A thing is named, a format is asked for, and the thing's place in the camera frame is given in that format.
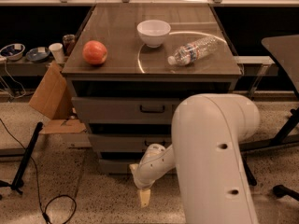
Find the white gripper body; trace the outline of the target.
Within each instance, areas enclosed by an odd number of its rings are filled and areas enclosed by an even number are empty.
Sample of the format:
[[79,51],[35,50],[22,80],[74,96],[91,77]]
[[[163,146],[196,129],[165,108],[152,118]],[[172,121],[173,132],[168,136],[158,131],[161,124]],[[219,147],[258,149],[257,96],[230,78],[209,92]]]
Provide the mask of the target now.
[[149,189],[165,173],[164,155],[166,148],[160,144],[151,144],[144,153],[135,175],[135,185],[139,189]]

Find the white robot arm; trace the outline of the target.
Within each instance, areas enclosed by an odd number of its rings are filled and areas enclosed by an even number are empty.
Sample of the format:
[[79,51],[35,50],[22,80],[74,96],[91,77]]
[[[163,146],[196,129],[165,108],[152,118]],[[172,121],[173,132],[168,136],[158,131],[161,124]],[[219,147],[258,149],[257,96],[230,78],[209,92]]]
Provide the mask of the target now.
[[148,147],[130,166],[140,195],[177,170],[186,224],[258,224],[239,143],[253,136],[259,110],[237,94],[199,94],[172,118],[172,144]]

